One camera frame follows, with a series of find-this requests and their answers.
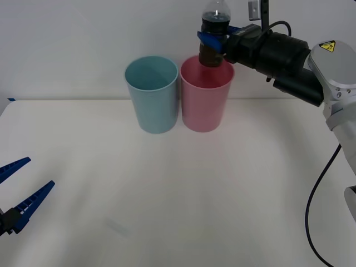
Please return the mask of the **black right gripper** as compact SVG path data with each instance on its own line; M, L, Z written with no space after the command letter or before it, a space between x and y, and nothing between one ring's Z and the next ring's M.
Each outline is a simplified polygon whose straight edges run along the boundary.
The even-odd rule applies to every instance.
M216 36L207 32L197 32L200 43L212 48L216 53L223 53L225 61L239 63L252 69L263 69L259 53L261 50L261 27L255 24L239 28L228 26L226 36Z

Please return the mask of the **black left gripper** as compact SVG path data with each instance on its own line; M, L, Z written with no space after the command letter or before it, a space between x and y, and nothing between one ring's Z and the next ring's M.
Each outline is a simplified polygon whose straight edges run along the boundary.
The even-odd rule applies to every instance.
M29 157L22 158L0 167L0 183L29 163ZM17 206L10 208L5 213L0 213L0 236L4 233L20 233L29 222L31 216L54 187L55 182L50 181L36 191L33 195L23 200Z

